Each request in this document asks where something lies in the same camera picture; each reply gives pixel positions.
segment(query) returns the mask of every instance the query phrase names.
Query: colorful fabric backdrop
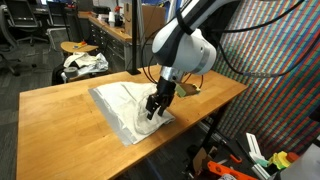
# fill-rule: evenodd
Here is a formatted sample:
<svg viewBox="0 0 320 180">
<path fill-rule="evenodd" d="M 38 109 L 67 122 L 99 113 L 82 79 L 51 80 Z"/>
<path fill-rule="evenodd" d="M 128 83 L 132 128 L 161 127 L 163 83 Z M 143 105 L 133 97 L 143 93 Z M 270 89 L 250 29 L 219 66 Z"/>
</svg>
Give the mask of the colorful fabric backdrop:
<svg viewBox="0 0 320 180">
<path fill-rule="evenodd" d="M 274 19 L 297 0 L 245 0 L 227 29 L 240 29 Z M 320 33 L 320 2 L 307 0 L 276 23 L 250 32 L 224 34 L 222 46 L 241 71 L 283 72 L 292 66 Z M 296 69 L 284 77 L 248 78 L 227 67 L 218 50 L 214 70 L 249 88 L 234 99 L 219 130 L 229 137 L 251 132 L 272 151 L 302 153 L 320 133 L 308 116 L 320 104 L 320 42 Z"/>
</svg>

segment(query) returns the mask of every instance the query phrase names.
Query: white cloth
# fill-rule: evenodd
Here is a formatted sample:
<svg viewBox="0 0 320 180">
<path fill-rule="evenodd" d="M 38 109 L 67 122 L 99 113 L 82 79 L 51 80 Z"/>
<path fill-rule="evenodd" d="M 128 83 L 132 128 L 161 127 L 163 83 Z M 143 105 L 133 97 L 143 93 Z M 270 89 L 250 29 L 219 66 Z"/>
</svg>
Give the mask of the white cloth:
<svg viewBox="0 0 320 180">
<path fill-rule="evenodd" d="M 162 117 L 156 111 L 152 120 L 147 119 L 147 98 L 156 92 L 155 84 L 117 82 L 99 86 L 94 90 L 103 99 L 111 113 L 117 117 L 121 129 L 128 129 L 131 133 L 128 136 L 134 136 L 133 144 L 148 137 L 161 125 L 174 120 L 167 111 L 164 111 Z"/>
<path fill-rule="evenodd" d="M 70 64 L 75 61 L 78 66 L 81 68 L 83 66 L 88 66 L 91 64 L 96 64 L 98 58 L 96 56 L 90 56 L 86 52 L 74 52 L 73 55 L 69 56 L 64 62 L 64 67 L 69 67 Z"/>
</svg>

